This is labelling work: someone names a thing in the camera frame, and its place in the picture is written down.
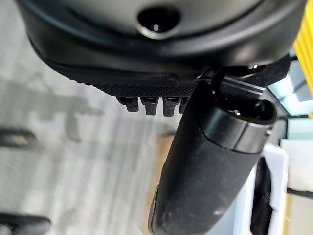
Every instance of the black plastic part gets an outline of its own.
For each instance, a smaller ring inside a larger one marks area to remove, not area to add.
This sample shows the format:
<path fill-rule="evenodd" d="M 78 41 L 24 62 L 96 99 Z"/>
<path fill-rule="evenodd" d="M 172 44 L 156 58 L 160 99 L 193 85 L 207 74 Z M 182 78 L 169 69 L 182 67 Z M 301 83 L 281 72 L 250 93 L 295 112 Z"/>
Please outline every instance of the black plastic part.
<path fill-rule="evenodd" d="M 126 105 L 128 112 L 138 112 L 139 105 L 138 105 L 138 98 L 117 98 L 118 102 L 123 105 Z"/>
<path fill-rule="evenodd" d="M 0 214 L 0 224 L 7 226 L 13 235 L 44 235 L 51 226 L 46 217 Z"/>
<path fill-rule="evenodd" d="M 157 115 L 158 98 L 141 98 L 141 103 L 146 106 L 146 115 Z"/>
<path fill-rule="evenodd" d="M 169 71 L 175 64 L 182 67 L 187 58 L 223 66 L 272 63 L 292 46 L 306 5 L 306 0 L 263 0 L 254 10 L 214 31 L 160 43 L 98 28 L 58 1 L 16 2 L 43 58 L 71 66 L 110 68 L 117 64 L 124 70 L 151 72 Z M 148 69 L 153 61 L 162 62 Z"/>
<path fill-rule="evenodd" d="M 244 112 L 240 116 L 232 110 L 227 112 L 215 100 L 210 86 L 201 83 L 187 105 L 153 202 L 150 228 L 154 235 L 206 234 L 234 201 L 259 159 L 265 143 L 263 137 L 258 137 L 258 128 L 266 130 L 273 125 L 275 108 L 270 106 L 272 110 L 265 113 L 260 110 L 258 119 L 244 117 Z M 258 148 L 246 144 L 239 144 L 239 149 L 234 146 L 234 139 L 228 136 L 233 134 L 232 126 L 220 119 L 230 121 L 235 129 L 245 119 L 246 127 L 252 128 L 248 132 L 241 130 L 237 141 L 254 139 L 259 142 Z M 215 136 L 208 134 L 213 126 L 216 126 L 215 135 L 219 136 L 213 140 L 215 143 L 210 140 Z"/>
<path fill-rule="evenodd" d="M 180 103 L 180 98 L 163 98 L 163 114 L 165 117 L 174 115 L 175 107 Z"/>
<path fill-rule="evenodd" d="M 190 99 L 189 97 L 184 97 L 181 99 L 180 106 L 179 106 L 179 113 L 183 114 L 185 112 L 189 99 Z"/>

